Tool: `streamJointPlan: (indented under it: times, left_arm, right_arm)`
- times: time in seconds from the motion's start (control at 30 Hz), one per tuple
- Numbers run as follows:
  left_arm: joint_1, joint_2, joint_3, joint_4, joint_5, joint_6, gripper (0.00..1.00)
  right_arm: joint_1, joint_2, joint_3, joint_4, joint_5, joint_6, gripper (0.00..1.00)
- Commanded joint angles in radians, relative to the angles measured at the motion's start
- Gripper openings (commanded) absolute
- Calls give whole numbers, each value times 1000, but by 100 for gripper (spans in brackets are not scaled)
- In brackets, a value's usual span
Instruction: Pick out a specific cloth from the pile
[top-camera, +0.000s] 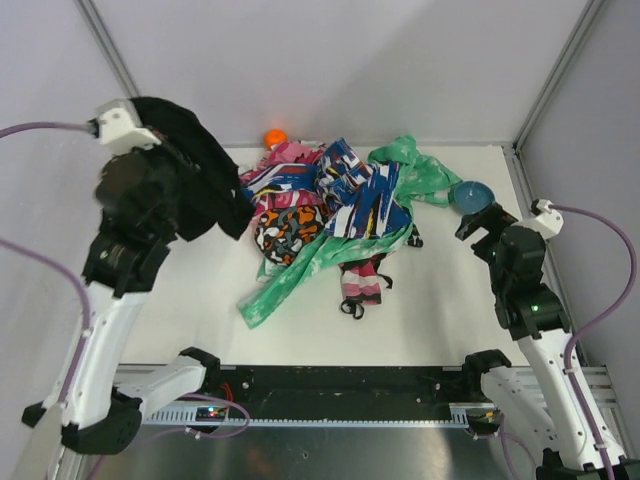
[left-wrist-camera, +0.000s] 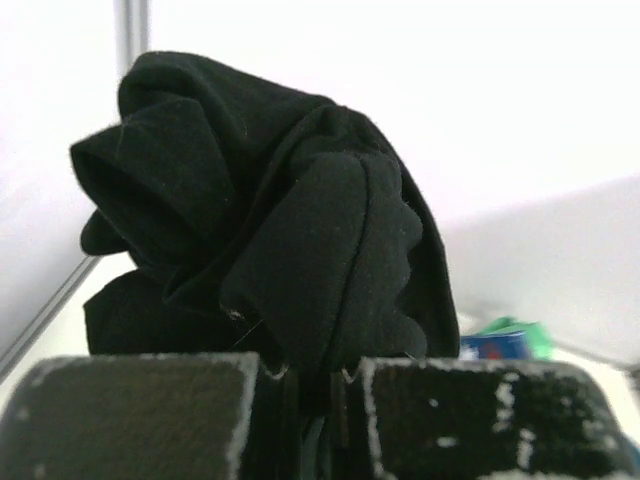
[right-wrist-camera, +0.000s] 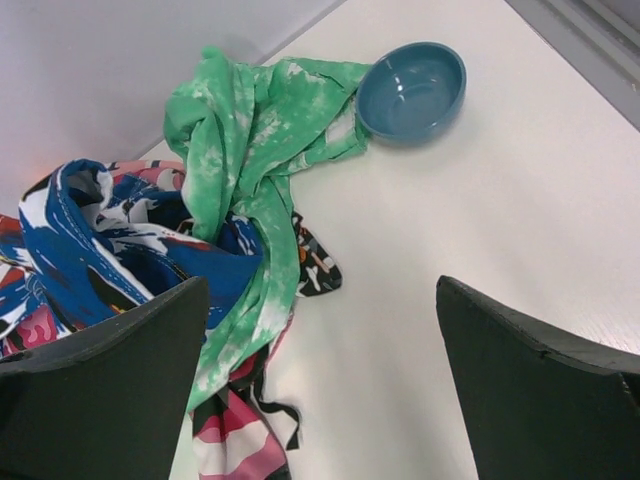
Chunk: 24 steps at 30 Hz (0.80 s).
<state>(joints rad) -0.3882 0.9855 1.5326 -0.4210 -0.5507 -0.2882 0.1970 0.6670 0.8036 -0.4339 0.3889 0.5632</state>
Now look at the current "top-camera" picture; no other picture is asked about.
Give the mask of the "green white tie-dye cloth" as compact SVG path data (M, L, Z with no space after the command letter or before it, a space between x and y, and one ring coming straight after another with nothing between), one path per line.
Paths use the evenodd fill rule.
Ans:
M446 207L449 204L450 190L461 181L456 173L438 159L422 154L411 135L398 137L390 144L371 151L367 159L361 160L368 164L399 164L395 199L401 206L409 209L412 224L377 239L329 236L324 226L324 230L302 248L289 266L277 265L263 256L261 271L267 276L266 285L238 305L249 328L254 329L262 324L299 284L324 268L367 259L376 254L388 255L403 245L421 247L422 239L413 222L412 201Z

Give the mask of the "blue white patterned cloth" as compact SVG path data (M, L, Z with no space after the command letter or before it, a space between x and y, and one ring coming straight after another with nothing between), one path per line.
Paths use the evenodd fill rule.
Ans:
M412 224L409 209L395 199L400 166L368 164L340 138L318 162L316 193L329 210L325 230L346 239L377 239Z

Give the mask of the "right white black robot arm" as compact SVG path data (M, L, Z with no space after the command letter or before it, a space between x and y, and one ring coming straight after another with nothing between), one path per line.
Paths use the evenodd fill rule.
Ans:
M471 385L502 418L497 434L529 454L537 479L636 479L639 462L626 453L607 425L581 367L568 315L544 283L547 245L564 225L563 208L537 200L519 220L497 203L463 216L455 235L472 246L489 269L497 320L526 358L540 389L521 385L499 350L466 357Z

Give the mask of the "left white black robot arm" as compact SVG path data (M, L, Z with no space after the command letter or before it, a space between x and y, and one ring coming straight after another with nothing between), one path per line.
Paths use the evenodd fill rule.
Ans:
M82 271L78 342L60 385L22 414L25 425L37 428L59 405L60 442L78 454L118 454L145 418L221 383L219 359L196 347L133 381L114 383L132 328L177 238L185 185L197 171L164 144L115 155L101 171L95 189L101 222Z

